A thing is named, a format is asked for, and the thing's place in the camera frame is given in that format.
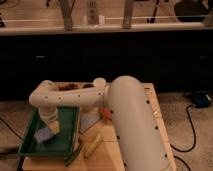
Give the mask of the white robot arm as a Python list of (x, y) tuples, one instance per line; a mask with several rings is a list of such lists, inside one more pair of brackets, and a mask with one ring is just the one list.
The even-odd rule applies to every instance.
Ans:
[(41, 119), (52, 122), (59, 106), (106, 107), (118, 136), (125, 171), (172, 171), (160, 128), (142, 83), (120, 76), (108, 83), (103, 78), (90, 88), (59, 91), (45, 80), (30, 94)]

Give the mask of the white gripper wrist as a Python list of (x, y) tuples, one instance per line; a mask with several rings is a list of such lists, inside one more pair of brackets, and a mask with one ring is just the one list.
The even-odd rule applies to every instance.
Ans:
[(45, 122), (49, 123), (48, 127), (51, 129), (54, 135), (60, 132), (60, 124), (57, 120), (58, 109), (56, 107), (41, 107), (38, 109), (40, 118)]

